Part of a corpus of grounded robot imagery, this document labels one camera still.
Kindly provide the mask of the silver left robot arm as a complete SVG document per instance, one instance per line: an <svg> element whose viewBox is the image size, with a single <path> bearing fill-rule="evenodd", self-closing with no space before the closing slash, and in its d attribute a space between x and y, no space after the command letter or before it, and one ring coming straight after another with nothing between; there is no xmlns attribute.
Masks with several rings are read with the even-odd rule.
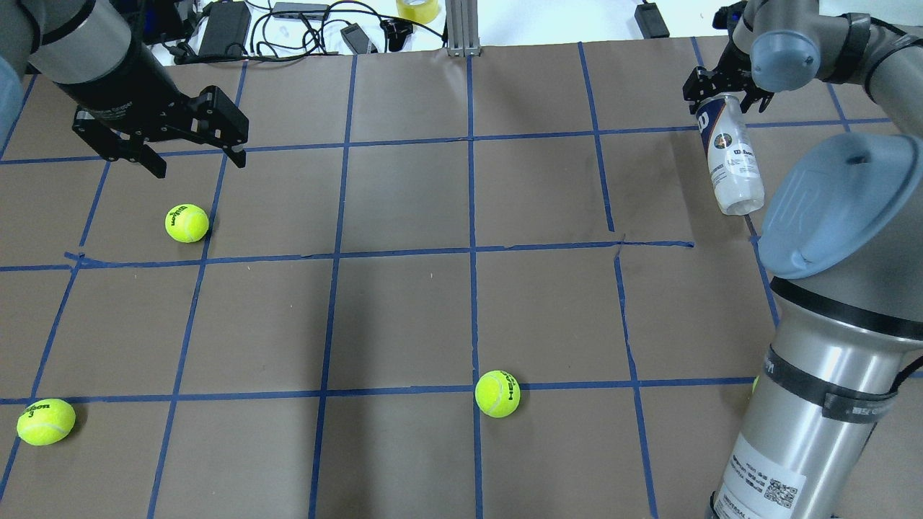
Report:
<svg viewBox="0 0 923 519"><path fill-rule="evenodd" d="M19 118L30 66L78 105L75 132L106 161L136 162L164 178L153 143L182 139L245 167L247 116L217 86L182 93L109 1L4 1L2 135Z"/></svg>

